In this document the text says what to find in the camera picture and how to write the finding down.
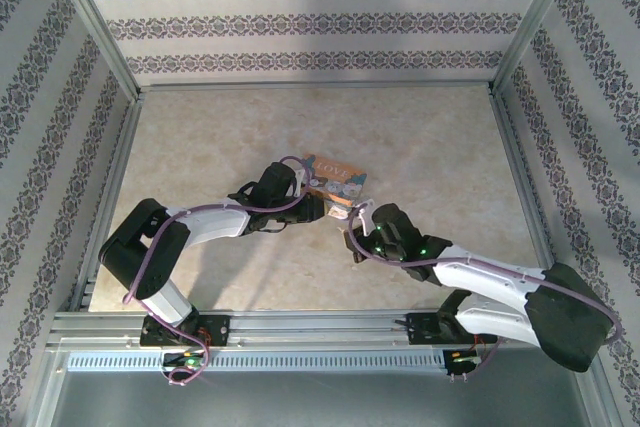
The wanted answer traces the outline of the aluminium table side rail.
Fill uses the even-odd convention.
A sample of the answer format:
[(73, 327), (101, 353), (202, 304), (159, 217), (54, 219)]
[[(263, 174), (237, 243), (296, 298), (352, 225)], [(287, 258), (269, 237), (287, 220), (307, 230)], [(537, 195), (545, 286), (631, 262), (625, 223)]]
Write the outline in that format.
[(77, 312), (84, 308), (86, 305), (86, 288), (90, 280), (94, 279), (99, 271), (99, 251), (109, 235), (110, 225), (144, 101), (145, 94), (140, 93), (136, 100), (130, 104), (118, 132), (117, 143), (107, 170), (108, 176), (105, 179), (102, 196), (97, 205), (90, 236), (83, 250), (81, 258), (82, 264), (80, 265), (78, 277), (74, 284), (71, 297), (69, 298), (68, 310), (71, 312)]
[(488, 91), (488, 96), (539, 265), (550, 268), (556, 261), (562, 261), (578, 268), (580, 264), (575, 262), (575, 256), (559, 246), (550, 233), (526, 152), (517, 130), (512, 126), (508, 109), (500, 96), (492, 90)]

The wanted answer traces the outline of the aluminium table back rail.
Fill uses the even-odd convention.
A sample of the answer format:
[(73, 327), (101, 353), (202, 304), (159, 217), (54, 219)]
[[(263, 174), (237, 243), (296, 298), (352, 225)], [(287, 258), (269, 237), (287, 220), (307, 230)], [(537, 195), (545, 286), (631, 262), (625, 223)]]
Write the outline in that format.
[(193, 92), (193, 91), (248, 91), (248, 90), (311, 90), (311, 89), (369, 89), (369, 88), (430, 88), (474, 87), (489, 88), (490, 81), (295, 81), (295, 82), (225, 82), (225, 83), (174, 83), (154, 84), (140, 88), (141, 93)]

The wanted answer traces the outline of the aluminium frame post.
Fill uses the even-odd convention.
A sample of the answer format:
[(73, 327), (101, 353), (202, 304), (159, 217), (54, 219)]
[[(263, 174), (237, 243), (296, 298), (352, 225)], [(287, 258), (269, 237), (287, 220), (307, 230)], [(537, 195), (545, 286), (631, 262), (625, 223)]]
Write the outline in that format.
[(83, 24), (98, 45), (129, 100), (137, 100), (140, 87), (116, 44), (94, 0), (72, 0)]
[(496, 75), (489, 87), (490, 93), (496, 97), (504, 83), (508, 80), (511, 72), (517, 67), (522, 55), (536, 30), (542, 23), (547, 10), (553, 0), (532, 0), (520, 23), (513, 40), (504, 52), (503, 58), (498, 66)]

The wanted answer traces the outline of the orange LOVE bear box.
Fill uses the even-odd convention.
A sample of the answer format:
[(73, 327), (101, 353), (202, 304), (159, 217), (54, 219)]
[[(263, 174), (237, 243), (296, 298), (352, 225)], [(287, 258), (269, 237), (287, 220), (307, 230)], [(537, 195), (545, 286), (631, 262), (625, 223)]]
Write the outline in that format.
[(316, 154), (306, 154), (303, 162), (312, 173), (309, 190), (322, 198), (333, 199), (341, 210), (341, 219), (346, 219), (358, 203), (367, 173)]

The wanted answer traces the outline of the aluminium mounting rail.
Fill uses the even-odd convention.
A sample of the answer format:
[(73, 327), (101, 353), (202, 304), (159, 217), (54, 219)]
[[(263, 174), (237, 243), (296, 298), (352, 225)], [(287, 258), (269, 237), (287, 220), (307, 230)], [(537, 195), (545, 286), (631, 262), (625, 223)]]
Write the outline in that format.
[[(199, 314), (228, 315), (230, 331), (227, 345), (215, 350), (296, 350), (296, 349), (382, 349), (407, 348), (405, 331), (395, 319), (420, 310), (316, 310), (248, 311), (216, 310)], [(45, 349), (55, 351), (176, 350), (191, 346), (142, 347), (139, 344), (144, 318), (142, 312), (71, 312), (54, 317)], [(478, 333), (505, 338), (482, 327)]]

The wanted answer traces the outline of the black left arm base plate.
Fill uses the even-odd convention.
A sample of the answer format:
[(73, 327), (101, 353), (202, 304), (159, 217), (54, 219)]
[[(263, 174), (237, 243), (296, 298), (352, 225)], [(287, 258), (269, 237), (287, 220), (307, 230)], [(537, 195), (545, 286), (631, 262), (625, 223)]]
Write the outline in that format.
[[(230, 320), (228, 315), (195, 312), (174, 326), (174, 329), (198, 338), (209, 346), (224, 347), (227, 345)], [(142, 347), (196, 346), (194, 341), (175, 333), (171, 327), (172, 325), (165, 327), (151, 315), (147, 315), (142, 324), (139, 344)]]

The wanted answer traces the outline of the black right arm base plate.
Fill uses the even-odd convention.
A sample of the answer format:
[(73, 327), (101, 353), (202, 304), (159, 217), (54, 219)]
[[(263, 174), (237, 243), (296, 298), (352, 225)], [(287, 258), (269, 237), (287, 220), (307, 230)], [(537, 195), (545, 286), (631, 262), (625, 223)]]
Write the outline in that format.
[(407, 313), (394, 323), (406, 333), (410, 345), (495, 344), (491, 334), (472, 334), (451, 315), (436, 312)]

